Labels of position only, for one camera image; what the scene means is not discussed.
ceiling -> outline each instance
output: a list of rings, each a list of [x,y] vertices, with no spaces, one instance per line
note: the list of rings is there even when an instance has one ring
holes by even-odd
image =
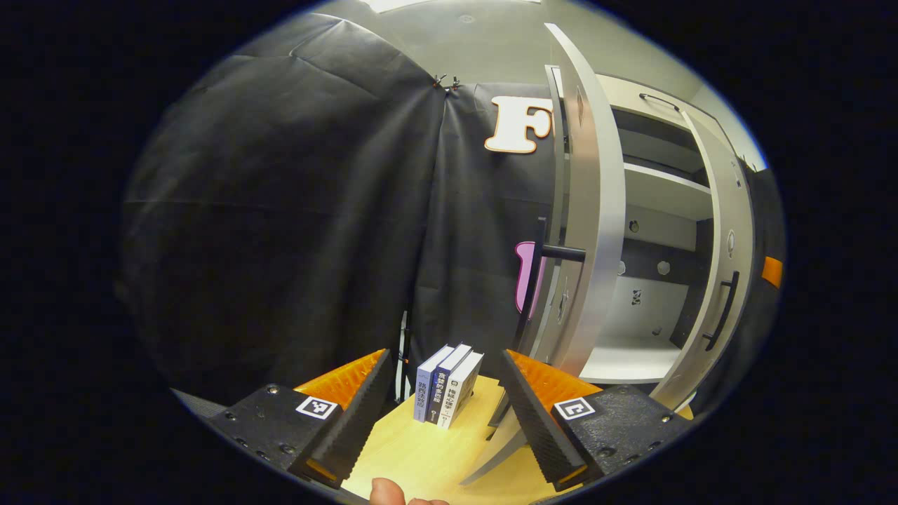
[[[375,13],[360,0],[313,8],[380,35],[429,74],[462,83],[544,84],[557,64],[545,22],[557,24],[595,72],[648,84],[686,101],[702,81],[683,63],[591,5],[569,0],[434,0]]]

white letter f sign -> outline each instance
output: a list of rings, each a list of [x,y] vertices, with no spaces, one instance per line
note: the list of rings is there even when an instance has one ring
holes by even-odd
[[[548,98],[525,98],[523,96],[497,96],[493,103],[498,105],[496,133],[483,145],[490,151],[500,153],[527,154],[536,150],[536,143],[527,138],[527,129],[533,128],[536,137],[543,138],[551,130],[552,100]],[[539,109],[533,115],[531,108]]]

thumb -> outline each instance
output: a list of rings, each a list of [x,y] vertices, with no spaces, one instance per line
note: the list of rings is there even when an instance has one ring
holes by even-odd
[[[371,505],[405,505],[402,488],[390,479],[377,477],[371,481]]]

white book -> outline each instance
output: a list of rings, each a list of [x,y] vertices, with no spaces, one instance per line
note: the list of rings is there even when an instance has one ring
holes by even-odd
[[[445,393],[446,381],[449,376],[462,364],[464,358],[471,352],[471,346],[466,344],[458,344],[455,350],[448,358],[434,368],[434,378],[430,381],[430,403],[427,404],[427,413],[425,421],[437,424],[440,421],[440,412],[443,410],[443,394]]]
[[[418,367],[417,384],[415,384],[415,421],[424,422],[427,403],[430,400],[430,385],[434,368],[436,368],[446,356],[449,356],[453,350],[455,350],[455,347],[445,345],[441,350],[438,350],[436,354],[431,356],[430,359],[421,363]]]
[[[437,423],[440,428],[448,429],[467,404],[474,382],[477,381],[481,363],[483,353],[472,352],[449,376],[449,380],[446,381],[443,408],[440,410],[440,420]]]

black border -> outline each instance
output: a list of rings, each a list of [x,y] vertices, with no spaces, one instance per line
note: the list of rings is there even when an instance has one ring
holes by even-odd
[[[120,195],[172,103],[293,2],[30,3],[5,16],[16,149],[6,493],[129,501],[321,501],[193,418],[134,339],[113,293]],[[888,227],[881,201],[890,102],[889,13],[798,2],[612,1],[613,12],[724,94],[783,196],[789,263],[776,329],[715,415],[650,466],[572,502],[882,501],[872,373],[894,339],[880,261],[858,237]],[[188,33],[188,42],[175,45]],[[856,286],[846,283],[857,282]],[[857,317],[859,311],[863,317]],[[858,345],[861,339],[864,345]],[[885,343],[886,351],[873,346]]]

